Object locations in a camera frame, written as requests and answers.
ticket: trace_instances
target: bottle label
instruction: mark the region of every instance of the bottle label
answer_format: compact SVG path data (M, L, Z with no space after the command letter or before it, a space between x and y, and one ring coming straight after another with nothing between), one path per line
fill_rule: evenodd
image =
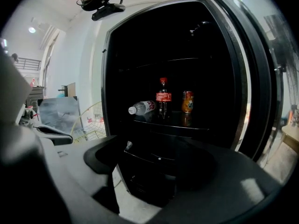
M151 100L142 101L141 103L144 103L144 105L145 105L145 113L148 113L148 112L155 109L155 102L154 101L151 101Z
M170 102L172 101L171 93L157 93L156 94L156 101L158 102Z

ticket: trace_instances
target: railing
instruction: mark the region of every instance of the railing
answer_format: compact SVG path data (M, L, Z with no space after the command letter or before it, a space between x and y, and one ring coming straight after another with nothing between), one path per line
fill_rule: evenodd
M19 57L19 62L16 62L15 66L18 69L23 69L23 70L39 70L40 64L41 61Z

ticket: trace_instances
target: plastic bottle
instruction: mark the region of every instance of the plastic bottle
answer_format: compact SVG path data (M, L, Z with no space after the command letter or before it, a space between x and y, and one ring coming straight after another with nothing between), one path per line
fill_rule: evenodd
M135 115L144 115L154 110L155 107L156 107L155 102L151 100L137 102L136 104L134 104L132 107L129 108L129 113Z
M160 78L161 88L156 94L156 101L159 102L159 116L163 119L168 118L171 114L172 93L167 88L167 78Z

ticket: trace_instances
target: water bottle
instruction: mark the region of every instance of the water bottle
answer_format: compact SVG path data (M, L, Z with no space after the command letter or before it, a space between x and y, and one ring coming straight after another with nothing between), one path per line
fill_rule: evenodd
M137 102L136 104L134 104L132 107L129 108L129 113L135 115L144 115L154 110L155 107L156 107L155 102L151 100Z

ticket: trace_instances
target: glass shelf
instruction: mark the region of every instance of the glass shelf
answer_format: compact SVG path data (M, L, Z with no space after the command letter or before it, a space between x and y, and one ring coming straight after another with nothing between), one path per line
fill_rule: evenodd
M137 128L150 129L150 132L162 133L182 137L197 137L209 132L208 123L198 122L192 114L173 111L166 119L158 117L157 113L150 112L143 116L136 116L134 122Z

